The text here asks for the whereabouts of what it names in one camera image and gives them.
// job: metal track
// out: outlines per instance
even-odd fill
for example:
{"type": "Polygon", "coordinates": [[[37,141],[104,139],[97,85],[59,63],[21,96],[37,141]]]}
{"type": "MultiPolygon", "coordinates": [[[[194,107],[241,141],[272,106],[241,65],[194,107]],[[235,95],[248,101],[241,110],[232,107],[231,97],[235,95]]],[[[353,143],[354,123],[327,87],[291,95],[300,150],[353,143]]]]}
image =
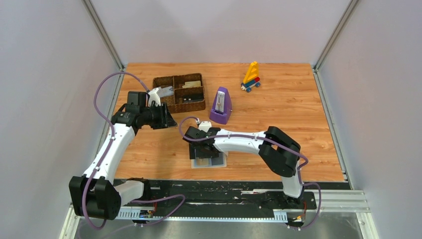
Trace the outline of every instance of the metal track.
{"type": "MultiPolygon", "coordinates": [[[[241,191],[242,194],[259,194],[269,191],[283,191],[283,189],[254,189],[252,191],[241,191]]],[[[316,204],[319,203],[318,190],[305,190],[313,192],[316,204]]],[[[361,190],[321,190],[321,211],[323,212],[349,212],[349,213],[369,213],[368,202],[365,194],[361,190]]],[[[282,212],[300,212],[298,209],[280,209],[282,212]]]]}
{"type": "MultiPolygon", "coordinates": [[[[153,207],[121,207],[116,219],[120,220],[142,220],[139,217],[141,210],[153,210],[153,207]]],[[[149,221],[160,220],[163,217],[148,218],[149,221]]],[[[243,223],[286,223],[287,212],[274,211],[273,218],[216,218],[216,217],[168,217],[166,221],[184,222],[243,222],[243,223]]]]}

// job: building block toy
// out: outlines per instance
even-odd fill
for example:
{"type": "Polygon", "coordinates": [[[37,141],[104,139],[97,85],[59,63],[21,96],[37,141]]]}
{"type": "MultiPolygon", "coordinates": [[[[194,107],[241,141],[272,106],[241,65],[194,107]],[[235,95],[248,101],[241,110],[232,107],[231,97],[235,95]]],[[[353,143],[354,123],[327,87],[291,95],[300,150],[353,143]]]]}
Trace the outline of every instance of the building block toy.
{"type": "Polygon", "coordinates": [[[259,67],[258,62],[254,61],[249,65],[248,72],[243,79],[243,82],[240,84],[240,88],[246,92],[251,92],[252,87],[259,87],[261,83],[259,82],[259,67]]]}
{"type": "Polygon", "coordinates": [[[227,124],[231,111],[231,98],[228,94],[228,89],[220,86],[211,108],[210,120],[220,124],[227,124]]]}

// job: small box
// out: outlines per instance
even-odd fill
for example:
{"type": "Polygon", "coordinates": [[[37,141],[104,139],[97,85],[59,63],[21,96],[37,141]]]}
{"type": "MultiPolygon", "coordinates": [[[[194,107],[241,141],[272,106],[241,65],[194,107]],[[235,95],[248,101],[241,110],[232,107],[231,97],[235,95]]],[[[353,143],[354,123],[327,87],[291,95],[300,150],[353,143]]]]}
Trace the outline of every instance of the small box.
{"type": "Polygon", "coordinates": [[[172,114],[205,110],[204,84],[200,73],[181,76],[156,77],[152,81],[152,86],[154,88],[173,86],[174,95],[161,98],[161,102],[167,103],[169,111],[172,114]],[[186,82],[194,81],[200,81],[201,86],[183,88],[186,82]],[[195,100],[186,100],[189,99],[189,97],[195,97],[195,100]]]}

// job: metal floor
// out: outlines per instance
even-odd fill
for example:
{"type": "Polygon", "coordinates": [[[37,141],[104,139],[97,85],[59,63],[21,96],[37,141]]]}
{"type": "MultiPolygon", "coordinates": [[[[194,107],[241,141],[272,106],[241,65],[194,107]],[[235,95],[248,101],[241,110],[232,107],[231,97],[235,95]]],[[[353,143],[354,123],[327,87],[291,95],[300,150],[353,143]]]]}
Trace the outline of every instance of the metal floor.
{"type": "MultiPolygon", "coordinates": [[[[314,213],[307,213],[309,220],[314,213]]],[[[94,220],[96,225],[101,220],[94,220]]],[[[132,225],[130,220],[108,221],[101,231],[92,230],[83,219],[79,222],[76,239],[237,239],[237,238],[313,238],[313,239],[362,239],[355,213],[321,213],[315,224],[300,232],[287,229],[280,223],[237,222],[182,222],[163,221],[150,227],[129,227],[110,235],[111,232],[132,225]]]]}

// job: item in basket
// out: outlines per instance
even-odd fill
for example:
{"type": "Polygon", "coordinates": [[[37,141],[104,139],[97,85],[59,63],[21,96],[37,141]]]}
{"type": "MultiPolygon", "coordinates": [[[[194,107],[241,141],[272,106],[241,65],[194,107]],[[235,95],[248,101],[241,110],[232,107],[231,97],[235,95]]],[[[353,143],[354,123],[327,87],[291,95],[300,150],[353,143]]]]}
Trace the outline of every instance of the item in basket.
{"type": "Polygon", "coordinates": [[[192,102],[200,102],[204,100],[204,95],[202,94],[192,94],[183,96],[183,103],[192,103],[192,102]]]}
{"type": "Polygon", "coordinates": [[[182,88],[201,87],[201,81],[187,81],[182,88]]]}
{"type": "Polygon", "coordinates": [[[161,97],[166,97],[166,96],[172,96],[174,95],[174,90],[172,86],[168,86],[168,87],[164,87],[157,92],[158,96],[161,97]]]}

